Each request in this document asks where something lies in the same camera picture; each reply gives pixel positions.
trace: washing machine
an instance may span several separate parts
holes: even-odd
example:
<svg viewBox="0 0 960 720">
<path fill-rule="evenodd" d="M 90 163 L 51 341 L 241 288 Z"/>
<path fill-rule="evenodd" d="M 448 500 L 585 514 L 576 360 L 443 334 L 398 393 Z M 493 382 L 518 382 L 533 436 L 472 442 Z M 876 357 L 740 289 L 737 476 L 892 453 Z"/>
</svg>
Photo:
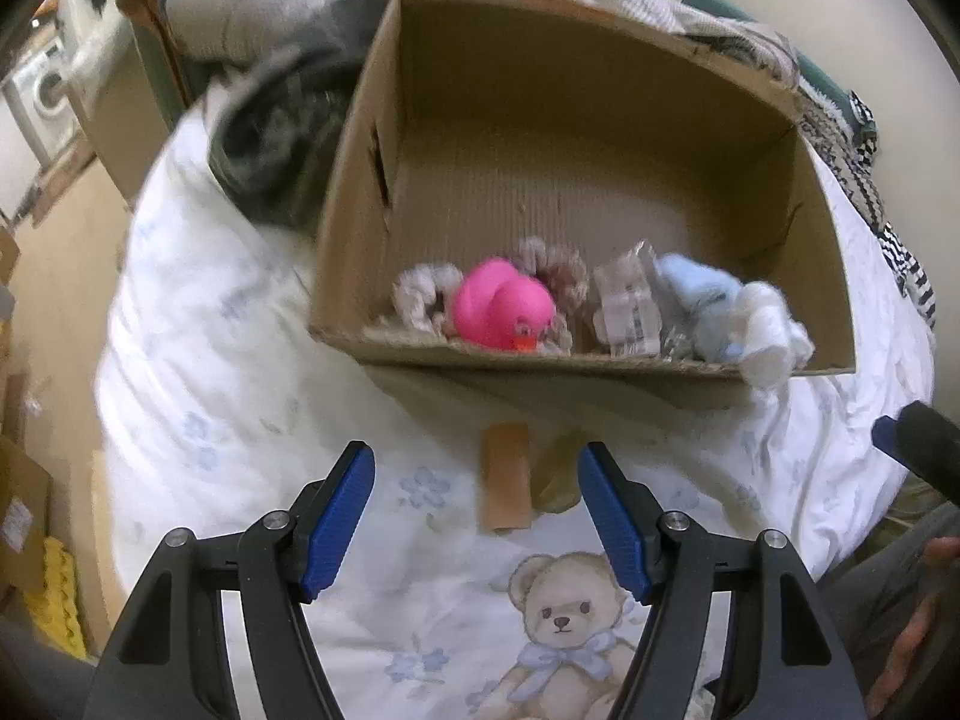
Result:
<svg viewBox="0 0 960 720">
<path fill-rule="evenodd" d="M 11 75 L 24 137 L 42 167 L 49 167 L 76 132 L 77 117 L 67 99 L 64 43 L 53 38 L 24 60 Z"/>
</svg>

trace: person's hand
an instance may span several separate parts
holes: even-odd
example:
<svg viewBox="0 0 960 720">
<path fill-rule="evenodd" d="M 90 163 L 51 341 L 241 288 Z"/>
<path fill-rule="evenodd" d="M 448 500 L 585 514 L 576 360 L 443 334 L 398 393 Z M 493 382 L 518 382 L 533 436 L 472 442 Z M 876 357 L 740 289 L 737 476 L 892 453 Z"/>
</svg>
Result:
<svg viewBox="0 0 960 720">
<path fill-rule="evenodd" d="M 933 538 L 923 548 L 923 561 L 934 570 L 946 570 L 956 557 L 960 557 L 960 536 Z M 894 640 L 883 671 L 867 693 L 868 717 L 883 712 L 906 681 L 910 664 L 936 620 L 939 598 L 939 589 L 923 596 L 906 628 Z"/>
</svg>

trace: pink rubber duck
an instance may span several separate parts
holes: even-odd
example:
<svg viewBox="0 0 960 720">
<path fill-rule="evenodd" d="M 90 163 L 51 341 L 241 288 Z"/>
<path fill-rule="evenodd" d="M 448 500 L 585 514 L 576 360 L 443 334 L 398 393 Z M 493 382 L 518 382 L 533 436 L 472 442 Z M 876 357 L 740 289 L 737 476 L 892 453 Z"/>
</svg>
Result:
<svg viewBox="0 0 960 720">
<path fill-rule="evenodd" d="M 451 311 L 453 325 L 466 341 L 491 349 L 533 351 L 557 306 L 541 282 L 493 257 L 467 274 Z"/>
</svg>

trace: wooden floor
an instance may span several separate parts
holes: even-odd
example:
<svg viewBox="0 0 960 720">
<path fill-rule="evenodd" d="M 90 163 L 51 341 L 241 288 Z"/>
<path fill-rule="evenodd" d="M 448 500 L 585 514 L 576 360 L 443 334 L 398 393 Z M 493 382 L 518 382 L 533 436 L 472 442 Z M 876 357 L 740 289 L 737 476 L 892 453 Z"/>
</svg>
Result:
<svg viewBox="0 0 960 720">
<path fill-rule="evenodd" d="M 53 478 L 49 530 L 77 559 L 80 614 L 94 653 L 109 624 L 90 494 L 91 458 L 101 447 L 93 379 L 129 224 L 123 197 L 95 161 L 39 227 L 29 219 L 18 227 L 20 260 L 11 279 L 11 363 L 29 369 L 28 391 L 41 407 L 27 417 L 25 445 Z"/>
</svg>

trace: white floral bed sheet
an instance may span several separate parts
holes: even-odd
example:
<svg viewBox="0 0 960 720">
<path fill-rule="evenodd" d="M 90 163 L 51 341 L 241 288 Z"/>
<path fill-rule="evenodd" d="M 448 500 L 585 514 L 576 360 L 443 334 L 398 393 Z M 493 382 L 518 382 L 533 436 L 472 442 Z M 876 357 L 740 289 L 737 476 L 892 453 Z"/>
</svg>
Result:
<svg viewBox="0 0 960 720">
<path fill-rule="evenodd" d="M 96 394 L 114 559 L 129 591 L 171 528 L 242 530 L 323 478 L 347 442 L 368 442 L 373 495 L 337 581 L 306 608 L 347 718 L 605 716 L 646 610 L 598 557 L 582 503 L 529 531 L 478 530 L 479 439 L 493 422 L 528 423 L 534 450 L 581 427 L 665 508 L 717 533 L 779 528 L 814 576 L 860 543 L 904 478 L 870 427 L 930 398 L 932 336 L 823 164 L 858 370 L 763 395 L 361 367 L 306 332 L 311 242 L 251 226 L 207 152 L 197 106 L 142 191 L 109 313 Z M 258 717 L 238 599 L 224 603 L 239 706 Z M 554 607 L 572 640 L 552 635 Z M 723 649 L 726 600 L 714 607 L 703 678 Z M 689 716 L 707 712 L 703 695 Z"/>
</svg>

